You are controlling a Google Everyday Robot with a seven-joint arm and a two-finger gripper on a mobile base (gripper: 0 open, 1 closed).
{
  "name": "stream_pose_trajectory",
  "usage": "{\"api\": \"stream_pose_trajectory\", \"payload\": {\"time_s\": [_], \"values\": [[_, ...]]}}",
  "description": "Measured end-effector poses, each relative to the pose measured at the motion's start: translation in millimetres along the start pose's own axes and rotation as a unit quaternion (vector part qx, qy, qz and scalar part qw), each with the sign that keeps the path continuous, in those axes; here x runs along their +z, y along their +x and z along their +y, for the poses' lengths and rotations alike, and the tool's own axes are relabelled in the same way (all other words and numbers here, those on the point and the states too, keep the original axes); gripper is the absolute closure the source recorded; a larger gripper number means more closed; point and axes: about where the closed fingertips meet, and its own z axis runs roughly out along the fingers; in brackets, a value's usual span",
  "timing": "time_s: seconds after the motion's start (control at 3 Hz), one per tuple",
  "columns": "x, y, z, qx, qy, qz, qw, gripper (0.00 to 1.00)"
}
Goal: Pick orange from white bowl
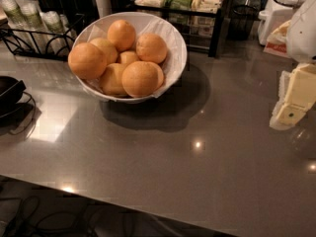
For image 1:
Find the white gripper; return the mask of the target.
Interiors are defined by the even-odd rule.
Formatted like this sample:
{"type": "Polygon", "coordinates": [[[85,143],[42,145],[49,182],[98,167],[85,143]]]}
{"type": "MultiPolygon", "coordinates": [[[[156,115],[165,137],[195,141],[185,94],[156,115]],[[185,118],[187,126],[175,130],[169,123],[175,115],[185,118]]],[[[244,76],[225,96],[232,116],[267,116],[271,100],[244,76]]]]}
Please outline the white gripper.
{"type": "Polygon", "coordinates": [[[306,0],[290,21],[269,35],[273,44],[286,43],[287,55],[300,62],[279,77],[278,101],[270,127],[287,130],[296,126],[316,103],[316,0],[306,0]]]}

